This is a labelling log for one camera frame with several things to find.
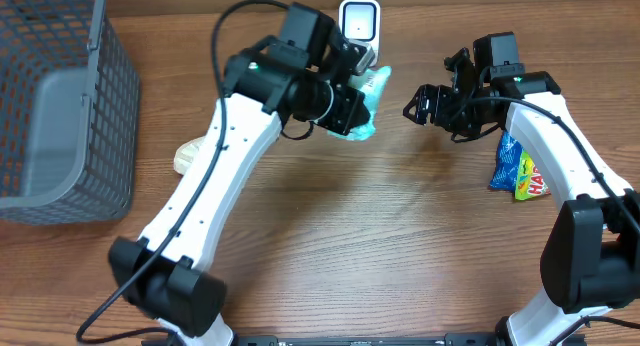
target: colorful snack bag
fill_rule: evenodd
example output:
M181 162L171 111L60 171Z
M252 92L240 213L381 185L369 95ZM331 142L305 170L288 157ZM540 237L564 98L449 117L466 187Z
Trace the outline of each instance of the colorful snack bag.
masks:
M531 156L507 131L502 133L498 145L496 171L489 188L513 192L516 200L550 193Z

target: white object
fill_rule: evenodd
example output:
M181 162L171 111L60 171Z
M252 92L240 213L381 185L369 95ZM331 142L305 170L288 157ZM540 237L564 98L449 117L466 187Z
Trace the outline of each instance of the white object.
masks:
M191 140L178 148L176 156L173 159L173 169L177 173L180 175L187 173L187 170L191 167L198 151L200 151L200 146L202 146L203 142L204 136Z
M278 113L268 115L262 112L262 104L255 100L233 94L226 104L227 148L220 154L211 177L180 227L180 235L162 252L162 256L175 262L187 256L193 260L192 268L202 272L207 272L213 263L222 228L247 178L282 130ZM156 250L165 239L204 178L220 137L219 110L218 104L209 131L176 191L140 234L140 238L146 237L149 240L147 249L150 251ZM166 321L160 321L173 329L179 329ZM202 337L180 335L189 346L228 346L233 341L233 332L220 316Z
M380 4L376 0L344 0L340 4L338 25L348 39L371 45L375 66L380 50Z
M527 95L524 100L562 118L576 134L598 171L604 174L607 184L617 195L622 196L625 188L631 188L628 182L607 166L580 132L569 114L564 97L544 92ZM574 200L581 194L588 194L593 198L608 197L602 187L593 181L593 174L575 144L566 132L548 117L524 105L512 103L507 114L506 128L531 155L542 178L549 185L558 210L565 201ZM605 306L590 307L576 314L565 314L549 299L542 288L524 309L509 317L507 328L514 346L548 345L582 316L600 316L610 310Z

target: plastic basket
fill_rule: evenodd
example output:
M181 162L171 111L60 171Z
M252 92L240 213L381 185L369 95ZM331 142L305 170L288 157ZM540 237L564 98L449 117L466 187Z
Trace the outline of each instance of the plastic basket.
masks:
M139 91L105 0L0 0L0 219L126 215Z

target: mesh basket side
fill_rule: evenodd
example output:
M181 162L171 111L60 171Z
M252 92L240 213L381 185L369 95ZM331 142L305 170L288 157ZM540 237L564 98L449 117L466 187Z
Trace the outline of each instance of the mesh basket side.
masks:
M90 1L89 12L82 14L84 31L69 30L71 35L82 36L84 52L86 52L92 16L93 0ZM66 34L59 35L55 32L54 34L54 41L64 41L60 37ZM42 44L38 43L37 37L34 42L36 46ZM66 47L57 43L54 46L48 43L42 45ZM130 209L133 195L140 79L106 16L103 19L100 47L97 52L97 70L88 70L89 73L97 74L94 89L87 90L89 91L87 97L91 100L87 156L78 181L68 192L50 204L39 207L0 208L0 218L34 225L90 222L120 218ZM75 61L72 59L67 63L56 65L51 63L53 61L47 60L43 64L49 68L47 71L50 71L58 66L74 66L70 63ZM80 62L82 66L87 66L86 58L82 58ZM4 160L0 159L0 167L3 161L6 161L6 157ZM0 168L0 186L3 181L3 172L4 169ZM8 195L8 190L2 192L2 197Z
M21 195L36 86L87 65L94 0L0 0L0 197Z
M119 218L133 195L140 79L107 18L102 28L85 172L74 191L103 217Z

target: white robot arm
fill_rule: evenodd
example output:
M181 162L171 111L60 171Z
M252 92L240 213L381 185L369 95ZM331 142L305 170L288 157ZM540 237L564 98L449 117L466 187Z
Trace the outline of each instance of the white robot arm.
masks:
M579 137L616 195L624 196L625 190L631 189L631 185L607 166L580 132L569 114L564 97L543 92L526 95L524 100L561 117ZM567 133L553 120L526 106L512 103L507 113L506 129L531 155L551 190L558 211L565 201L575 200L579 195L589 195L594 199L608 197L593 179L592 172ZM600 316L610 310L607 306L598 306L565 314L542 288L524 309L509 318L509 337L514 346L549 345L581 317Z
M371 46L346 39L329 16L297 3L247 0L232 6L220 20L255 3L288 9L280 35L268 36L229 59L219 90L226 95L225 107L219 100L194 162L137 242L119 238L112 245L109 263L120 288L78 330L79 342L95 344L127 336L83 338L93 321L122 295L165 326L133 335L165 332L170 334L168 342L230 345L233 332L219 315L226 286L207 271L225 221L254 166L291 116L345 136L369 121L364 93L349 87L348 81L369 67L375 56ZM216 76L214 50L220 22L212 37Z
M560 212L541 257L543 288L498 323L488 345L555 346L588 317L640 297L640 197L580 132L551 76L525 73L513 33L478 39L473 51L475 65L466 48L445 59L452 87L421 86L404 115L444 128L454 142L502 128L533 158ZM603 229L618 241L603 243Z

